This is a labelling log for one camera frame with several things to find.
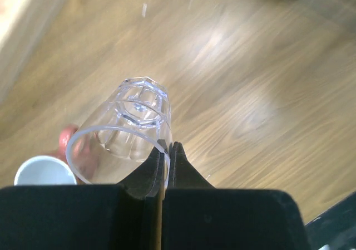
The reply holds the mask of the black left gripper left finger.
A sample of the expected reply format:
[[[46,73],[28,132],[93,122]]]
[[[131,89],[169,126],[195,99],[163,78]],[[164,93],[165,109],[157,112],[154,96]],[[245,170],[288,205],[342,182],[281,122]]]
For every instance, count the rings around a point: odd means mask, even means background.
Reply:
[[[165,180],[165,152],[153,147],[147,159],[119,182],[127,193],[143,200],[162,193]]]

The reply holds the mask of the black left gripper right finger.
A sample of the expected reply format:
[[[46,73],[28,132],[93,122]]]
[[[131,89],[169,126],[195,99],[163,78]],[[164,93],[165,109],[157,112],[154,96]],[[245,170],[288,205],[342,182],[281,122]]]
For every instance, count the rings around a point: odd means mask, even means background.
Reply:
[[[180,142],[174,142],[170,161],[167,189],[214,189],[188,161]]]

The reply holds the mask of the clear drinking glass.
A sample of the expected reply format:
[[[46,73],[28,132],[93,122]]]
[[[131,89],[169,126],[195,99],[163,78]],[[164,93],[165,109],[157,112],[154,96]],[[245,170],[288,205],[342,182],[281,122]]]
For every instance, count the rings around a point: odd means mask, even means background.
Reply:
[[[168,179],[173,145],[167,89],[149,77],[124,80],[66,146],[72,172],[86,184],[118,183],[149,157],[164,155]]]

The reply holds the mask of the pink mug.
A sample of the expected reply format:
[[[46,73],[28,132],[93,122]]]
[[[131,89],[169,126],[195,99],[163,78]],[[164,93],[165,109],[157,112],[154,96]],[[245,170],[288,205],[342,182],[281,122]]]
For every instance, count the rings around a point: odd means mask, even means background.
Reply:
[[[14,185],[77,185],[83,181],[70,169],[66,159],[67,144],[78,130],[78,126],[70,124],[60,133],[58,148],[26,160],[17,170]],[[87,178],[91,178],[97,168],[88,138],[80,141],[74,148],[73,156],[76,169]]]

